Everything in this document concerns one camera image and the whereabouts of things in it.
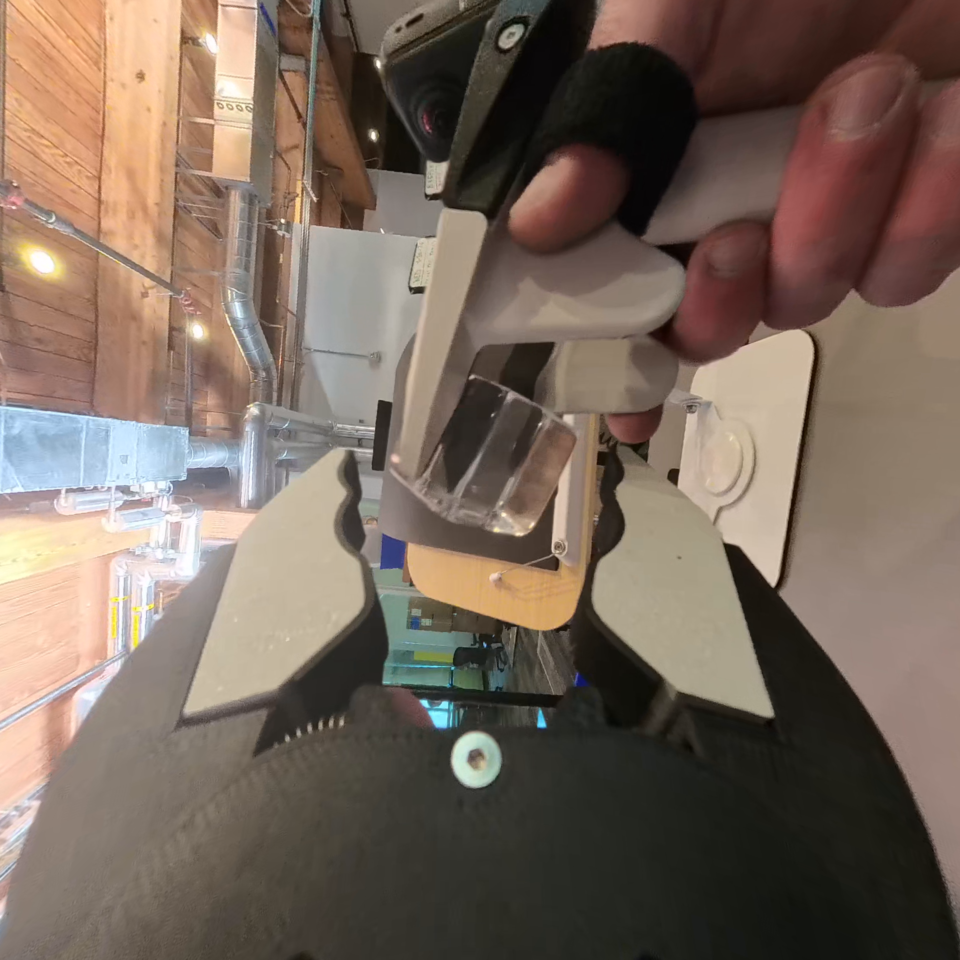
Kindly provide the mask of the rectangular metal air duct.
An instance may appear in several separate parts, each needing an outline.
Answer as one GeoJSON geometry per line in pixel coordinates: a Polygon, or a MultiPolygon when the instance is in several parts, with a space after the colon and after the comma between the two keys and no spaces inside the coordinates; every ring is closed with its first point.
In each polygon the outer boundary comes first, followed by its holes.
{"type": "Polygon", "coordinates": [[[4,406],[1,492],[180,481],[189,445],[184,427],[4,406]]]}
{"type": "Polygon", "coordinates": [[[218,3],[211,174],[270,205],[280,66],[277,1],[218,3]]]}

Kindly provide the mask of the thin metal sprinkler pipe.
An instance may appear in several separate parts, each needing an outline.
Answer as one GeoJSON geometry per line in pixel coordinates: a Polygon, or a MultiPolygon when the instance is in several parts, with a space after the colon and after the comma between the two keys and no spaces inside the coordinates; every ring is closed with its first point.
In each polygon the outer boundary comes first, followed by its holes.
{"type": "Polygon", "coordinates": [[[33,220],[40,222],[47,229],[74,239],[81,245],[88,247],[97,255],[136,274],[146,282],[150,282],[155,287],[158,287],[172,299],[179,301],[184,311],[189,312],[194,309],[193,298],[186,289],[176,286],[172,281],[149,270],[138,261],[127,257],[114,247],[94,238],[92,235],[81,230],[73,222],[57,214],[54,210],[34,202],[28,198],[20,186],[12,180],[1,180],[1,207],[2,210],[24,213],[33,220]]]}

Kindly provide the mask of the clear acrylic block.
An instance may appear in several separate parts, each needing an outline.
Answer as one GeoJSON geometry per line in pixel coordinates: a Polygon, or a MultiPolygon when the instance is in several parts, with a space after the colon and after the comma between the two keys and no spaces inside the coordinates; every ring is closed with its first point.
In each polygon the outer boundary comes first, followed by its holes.
{"type": "Polygon", "coordinates": [[[472,374],[425,465],[393,452],[390,474],[441,519],[518,538],[544,516],[577,443],[562,417],[472,374]]]}

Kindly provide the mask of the black office chair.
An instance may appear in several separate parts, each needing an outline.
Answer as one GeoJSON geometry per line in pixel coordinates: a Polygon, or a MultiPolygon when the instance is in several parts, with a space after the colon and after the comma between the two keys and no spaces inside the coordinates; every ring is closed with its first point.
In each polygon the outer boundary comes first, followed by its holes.
{"type": "Polygon", "coordinates": [[[510,667],[510,657],[500,635],[475,633],[472,639],[470,645],[454,650],[454,668],[503,672],[510,667]]]}

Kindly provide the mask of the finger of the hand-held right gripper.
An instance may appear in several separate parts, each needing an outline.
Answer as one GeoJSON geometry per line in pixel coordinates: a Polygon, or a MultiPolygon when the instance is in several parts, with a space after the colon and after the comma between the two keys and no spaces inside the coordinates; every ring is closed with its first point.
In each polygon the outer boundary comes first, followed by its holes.
{"type": "Polygon", "coordinates": [[[426,464],[483,348],[652,336],[685,287],[680,262],[615,222],[540,254],[480,212],[443,210],[392,453],[426,464]]]}
{"type": "Polygon", "coordinates": [[[557,415],[632,414],[661,406],[679,360],[652,336],[483,347],[477,375],[557,415]]]}

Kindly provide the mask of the person's right hand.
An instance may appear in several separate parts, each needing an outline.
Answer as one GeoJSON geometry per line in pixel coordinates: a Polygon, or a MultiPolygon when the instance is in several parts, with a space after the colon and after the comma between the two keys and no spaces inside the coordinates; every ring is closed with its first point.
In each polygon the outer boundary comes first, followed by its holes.
{"type": "Polygon", "coordinates": [[[856,292],[915,304],[958,269],[958,2],[609,1],[589,46],[653,46],[703,114],[803,105],[773,222],[732,222],[692,250],[684,298],[657,331],[707,363],[761,323],[796,330],[856,292]]]}

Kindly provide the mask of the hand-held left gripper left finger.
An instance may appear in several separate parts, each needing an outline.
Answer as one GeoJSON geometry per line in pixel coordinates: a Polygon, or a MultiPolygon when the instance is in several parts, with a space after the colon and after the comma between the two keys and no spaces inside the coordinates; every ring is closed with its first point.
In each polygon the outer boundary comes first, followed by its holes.
{"type": "Polygon", "coordinates": [[[282,727],[343,714],[381,683],[389,650],[362,556],[354,453],[324,455],[258,511],[235,545],[181,718],[265,710],[282,727]]]}

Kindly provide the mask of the light wood panel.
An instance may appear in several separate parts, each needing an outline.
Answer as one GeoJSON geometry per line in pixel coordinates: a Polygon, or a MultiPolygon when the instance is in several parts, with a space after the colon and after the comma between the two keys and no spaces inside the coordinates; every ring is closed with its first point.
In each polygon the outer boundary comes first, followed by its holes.
{"type": "Polygon", "coordinates": [[[407,563],[425,596],[533,631],[555,630],[574,617],[592,558],[598,501],[601,418],[569,414],[578,434],[554,510],[551,547],[557,570],[412,544],[407,563]]]}

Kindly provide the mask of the clear round disc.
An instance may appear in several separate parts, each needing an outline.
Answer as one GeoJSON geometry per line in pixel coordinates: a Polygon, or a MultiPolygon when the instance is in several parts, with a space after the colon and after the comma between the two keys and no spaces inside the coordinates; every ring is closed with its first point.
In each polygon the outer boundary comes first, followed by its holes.
{"type": "Polygon", "coordinates": [[[722,506],[735,502],[750,485],[756,464],[749,427],[722,416],[711,400],[690,400],[685,409],[692,418],[694,478],[722,506]]]}

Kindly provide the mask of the white rounded board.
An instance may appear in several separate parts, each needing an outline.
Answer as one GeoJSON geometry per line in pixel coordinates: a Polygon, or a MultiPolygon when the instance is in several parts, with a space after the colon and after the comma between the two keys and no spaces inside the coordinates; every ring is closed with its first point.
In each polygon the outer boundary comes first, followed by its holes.
{"type": "Polygon", "coordinates": [[[685,414],[678,488],[774,589],[784,574],[815,364],[809,333],[779,332],[697,368],[686,398],[678,401],[685,414]],[[686,407],[698,399],[712,401],[722,417],[744,422],[753,440],[750,485],[726,506],[706,494],[693,475],[692,417],[686,407]]]}

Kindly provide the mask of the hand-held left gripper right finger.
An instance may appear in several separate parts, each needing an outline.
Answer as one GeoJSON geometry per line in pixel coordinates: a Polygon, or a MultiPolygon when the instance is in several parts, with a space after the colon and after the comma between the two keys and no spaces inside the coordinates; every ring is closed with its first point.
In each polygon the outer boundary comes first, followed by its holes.
{"type": "Polygon", "coordinates": [[[629,448],[610,453],[591,561],[571,623],[574,663],[614,724],[688,707],[775,715],[720,534],[629,448]]]}

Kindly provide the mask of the insulated pipes with yellow labels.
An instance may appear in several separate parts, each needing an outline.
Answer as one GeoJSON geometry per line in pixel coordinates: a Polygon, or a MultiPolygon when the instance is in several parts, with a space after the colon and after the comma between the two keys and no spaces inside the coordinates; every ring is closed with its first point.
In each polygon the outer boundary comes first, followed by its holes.
{"type": "Polygon", "coordinates": [[[165,567],[133,551],[116,555],[110,564],[107,612],[107,654],[128,654],[145,640],[156,612],[156,586],[165,567]]]}

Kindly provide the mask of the round silver ventilation duct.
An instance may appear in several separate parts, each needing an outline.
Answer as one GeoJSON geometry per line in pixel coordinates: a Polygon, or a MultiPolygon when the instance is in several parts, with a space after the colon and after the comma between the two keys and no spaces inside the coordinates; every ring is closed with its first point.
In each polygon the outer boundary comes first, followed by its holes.
{"type": "Polygon", "coordinates": [[[223,215],[223,315],[246,365],[250,401],[274,404],[278,396],[278,367],[258,315],[257,194],[242,186],[225,186],[223,215]]]}

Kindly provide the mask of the silver pipe bundle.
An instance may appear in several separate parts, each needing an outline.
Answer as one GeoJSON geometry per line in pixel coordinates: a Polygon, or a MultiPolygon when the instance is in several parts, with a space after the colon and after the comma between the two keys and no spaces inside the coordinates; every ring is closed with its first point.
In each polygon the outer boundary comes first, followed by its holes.
{"type": "Polygon", "coordinates": [[[376,438],[372,425],[255,402],[246,407],[238,440],[190,438],[186,470],[230,472],[240,509],[258,510],[275,496],[282,469],[303,473],[333,450],[372,457],[376,438]]]}

